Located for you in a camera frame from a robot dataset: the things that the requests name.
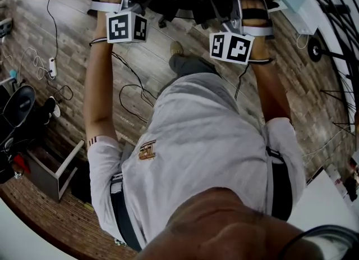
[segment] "white t-shirt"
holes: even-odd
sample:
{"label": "white t-shirt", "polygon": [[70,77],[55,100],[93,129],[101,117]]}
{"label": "white t-shirt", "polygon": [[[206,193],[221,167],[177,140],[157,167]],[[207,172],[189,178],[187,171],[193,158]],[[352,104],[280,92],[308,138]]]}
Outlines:
{"label": "white t-shirt", "polygon": [[[231,189],[246,206],[270,213],[273,192],[268,189],[272,185],[266,147],[286,161],[297,203],[305,187],[305,169],[289,119],[273,119],[259,132],[241,117],[220,77],[194,74],[175,81],[156,101],[147,132],[122,164],[126,207],[142,248],[183,202],[210,188]],[[117,142],[97,137],[88,159],[100,225],[123,240],[109,188],[111,177],[121,169]]]}

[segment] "wrist strap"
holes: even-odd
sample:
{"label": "wrist strap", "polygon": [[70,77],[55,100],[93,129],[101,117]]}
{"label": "wrist strap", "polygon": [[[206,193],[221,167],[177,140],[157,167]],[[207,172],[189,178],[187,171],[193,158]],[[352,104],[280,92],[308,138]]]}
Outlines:
{"label": "wrist strap", "polygon": [[107,42],[107,38],[94,39],[92,42],[89,43],[89,45],[92,47],[93,44],[100,43],[100,42]]}
{"label": "wrist strap", "polygon": [[248,63],[255,65],[267,65],[274,61],[273,58],[268,58],[267,60],[249,60]]}

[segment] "foot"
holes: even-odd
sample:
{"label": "foot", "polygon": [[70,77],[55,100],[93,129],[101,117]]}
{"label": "foot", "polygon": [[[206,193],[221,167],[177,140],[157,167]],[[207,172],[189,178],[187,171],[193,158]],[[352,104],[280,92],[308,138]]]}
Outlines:
{"label": "foot", "polygon": [[174,56],[175,54],[183,56],[183,47],[179,42],[171,43],[171,55]]}

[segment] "person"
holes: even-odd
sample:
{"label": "person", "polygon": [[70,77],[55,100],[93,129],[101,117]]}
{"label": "person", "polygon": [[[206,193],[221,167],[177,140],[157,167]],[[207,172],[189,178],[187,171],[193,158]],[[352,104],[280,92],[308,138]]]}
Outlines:
{"label": "person", "polygon": [[[242,0],[242,7],[265,9],[258,0]],[[106,35],[99,12],[94,39]],[[269,176],[273,155],[288,171],[289,212],[305,187],[305,168],[275,66],[251,66],[266,122],[259,132],[239,113],[215,67],[185,57],[173,43],[169,65],[178,78],[160,94],[148,129],[121,162],[112,119],[112,48],[92,46],[84,99],[91,197],[102,229],[126,242],[131,233],[125,230],[132,229],[139,259],[276,258],[301,231],[272,216],[273,182],[281,183]],[[256,38],[251,59],[268,58],[265,39]]]}

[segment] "electrical outlet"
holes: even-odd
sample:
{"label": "electrical outlet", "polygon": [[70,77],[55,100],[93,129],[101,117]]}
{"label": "electrical outlet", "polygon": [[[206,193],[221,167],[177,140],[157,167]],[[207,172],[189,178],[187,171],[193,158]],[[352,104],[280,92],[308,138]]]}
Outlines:
{"label": "electrical outlet", "polygon": [[49,59],[49,73],[51,78],[55,78],[57,76],[57,69],[56,69],[56,60],[52,57]]}

